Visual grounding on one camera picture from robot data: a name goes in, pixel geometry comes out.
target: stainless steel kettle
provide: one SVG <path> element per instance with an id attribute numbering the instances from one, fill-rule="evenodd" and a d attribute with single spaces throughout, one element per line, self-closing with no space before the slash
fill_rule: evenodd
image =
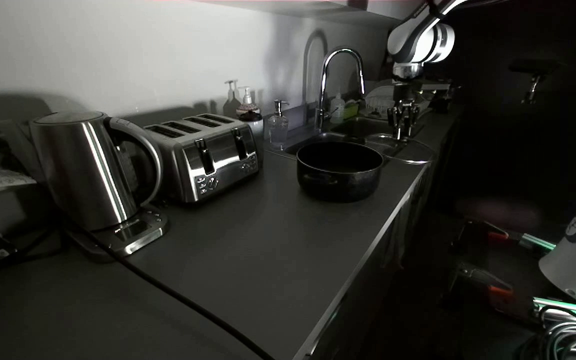
<path id="1" fill-rule="evenodd" d="M 158 146 L 130 121 L 99 111 L 55 112 L 32 121 L 30 136 L 55 203 L 89 231 L 126 221 L 162 184 Z M 152 191 L 141 200 L 131 189 L 135 169 L 121 146 L 128 139 L 149 155 L 155 173 Z"/>

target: dark floor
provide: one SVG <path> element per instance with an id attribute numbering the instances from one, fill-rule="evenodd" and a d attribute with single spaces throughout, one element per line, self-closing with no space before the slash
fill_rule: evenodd
<path id="1" fill-rule="evenodd" d="M 441 214 L 421 218 L 360 359 L 512 359 L 532 335 L 528 326 L 493 310 L 486 298 L 457 291 L 449 299 L 442 296 L 457 259 L 448 250 L 462 222 Z M 537 258 L 519 246 L 494 249 L 479 260 L 516 293 L 558 292 L 539 272 Z"/>

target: kettle handle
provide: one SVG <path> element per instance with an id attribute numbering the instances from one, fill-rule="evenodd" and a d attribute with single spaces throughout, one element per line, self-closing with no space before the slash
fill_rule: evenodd
<path id="1" fill-rule="evenodd" d="M 160 153 L 160 148 L 153 143 L 151 137 L 148 135 L 146 130 L 135 125 L 134 123 L 124 120 L 123 118 L 112 117 L 109 119 L 107 125 L 112 130 L 117 130 L 118 132 L 125 133 L 141 143 L 144 148 L 150 154 L 152 161 L 155 164 L 155 187 L 152 193 L 141 203 L 141 206 L 147 205 L 155 198 L 157 192 L 160 191 L 162 186 L 163 170 L 162 170 L 162 153 Z"/>

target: white wall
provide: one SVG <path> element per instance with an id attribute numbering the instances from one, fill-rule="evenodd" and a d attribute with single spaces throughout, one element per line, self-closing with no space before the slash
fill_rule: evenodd
<path id="1" fill-rule="evenodd" d="M 377 75 L 384 29 L 187 0 L 0 0 L 0 120 L 31 114 L 23 109 L 27 98 L 53 112 L 221 112 L 224 81 L 233 78 L 256 89 L 264 114 L 274 98 L 294 107 L 304 89 L 309 101 L 316 98 L 321 38 L 311 41 L 304 83 L 316 30 L 327 50 L 355 48 L 368 76 Z M 330 89 L 347 91 L 353 69 L 349 56 L 333 61 Z M 7 105 L 10 96 L 21 99 Z"/>

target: black pot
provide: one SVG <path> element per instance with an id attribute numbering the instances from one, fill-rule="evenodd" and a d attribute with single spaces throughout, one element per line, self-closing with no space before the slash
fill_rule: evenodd
<path id="1" fill-rule="evenodd" d="M 384 158 L 357 143 L 311 143 L 297 151 L 297 179 L 314 198 L 349 203 L 368 198 L 379 185 Z"/>

